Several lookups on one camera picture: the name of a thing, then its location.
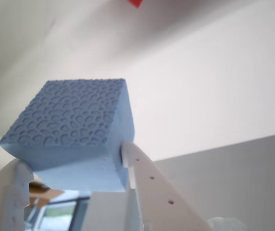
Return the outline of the white holed gripper finger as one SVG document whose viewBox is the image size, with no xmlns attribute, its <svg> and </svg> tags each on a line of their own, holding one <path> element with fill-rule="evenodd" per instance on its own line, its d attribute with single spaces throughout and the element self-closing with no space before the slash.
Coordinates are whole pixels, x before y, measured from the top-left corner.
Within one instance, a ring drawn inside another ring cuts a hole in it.
<svg viewBox="0 0 275 231">
<path fill-rule="evenodd" d="M 122 144 L 128 169 L 126 231 L 210 231 L 178 188 L 134 143 Z"/>
</svg>

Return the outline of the white ridged gripper finger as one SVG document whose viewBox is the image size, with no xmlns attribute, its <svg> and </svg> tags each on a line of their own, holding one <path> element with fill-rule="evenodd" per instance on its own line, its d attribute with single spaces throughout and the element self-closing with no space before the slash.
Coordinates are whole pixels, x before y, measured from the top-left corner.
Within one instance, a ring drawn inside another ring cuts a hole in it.
<svg viewBox="0 0 275 231">
<path fill-rule="evenodd" d="M 31 168 L 14 159 L 0 171 L 0 231 L 23 231 L 24 208 L 30 204 Z"/>
</svg>

